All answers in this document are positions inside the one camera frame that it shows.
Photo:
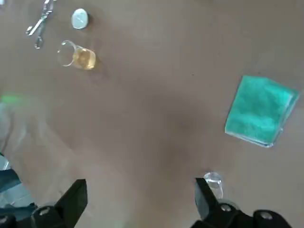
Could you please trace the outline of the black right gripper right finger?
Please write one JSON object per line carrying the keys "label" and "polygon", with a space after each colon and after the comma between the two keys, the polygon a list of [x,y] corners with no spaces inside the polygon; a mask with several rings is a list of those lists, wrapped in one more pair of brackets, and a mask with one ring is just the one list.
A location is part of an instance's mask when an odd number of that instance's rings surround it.
{"label": "black right gripper right finger", "polygon": [[229,201],[219,201],[204,178],[196,178],[195,203],[200,219],[193,228],[289,228],[291,225],[278,213],[259,209],[252,216]]}

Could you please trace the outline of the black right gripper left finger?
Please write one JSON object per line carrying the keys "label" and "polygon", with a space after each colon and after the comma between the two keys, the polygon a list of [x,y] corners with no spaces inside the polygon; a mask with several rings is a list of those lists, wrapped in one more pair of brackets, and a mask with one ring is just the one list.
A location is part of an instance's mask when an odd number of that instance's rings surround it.
{"label": "black right gripper left finger", "polygon": [[53,205],[35,209],[30,216],[17,220],[13,213],[0,216],[2,228],[73,228],[87,206],[87,183],[77,179]]}

